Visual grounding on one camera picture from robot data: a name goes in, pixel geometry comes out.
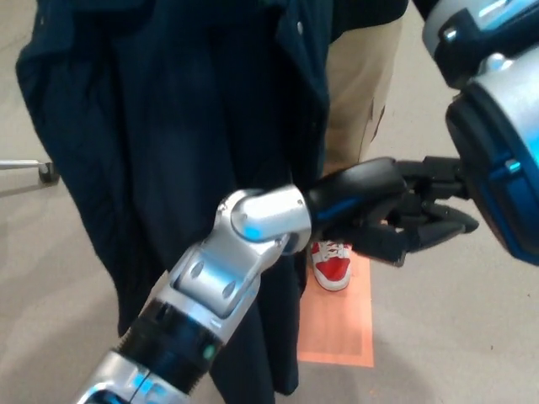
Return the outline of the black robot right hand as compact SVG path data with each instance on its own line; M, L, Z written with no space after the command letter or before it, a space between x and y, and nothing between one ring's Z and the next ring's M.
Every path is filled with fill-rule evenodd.
M469 214L443 203L469 198L461 162L452 157L377 158L320 179L304 196L314 241L343 242L395 267L409 253L478 228Z

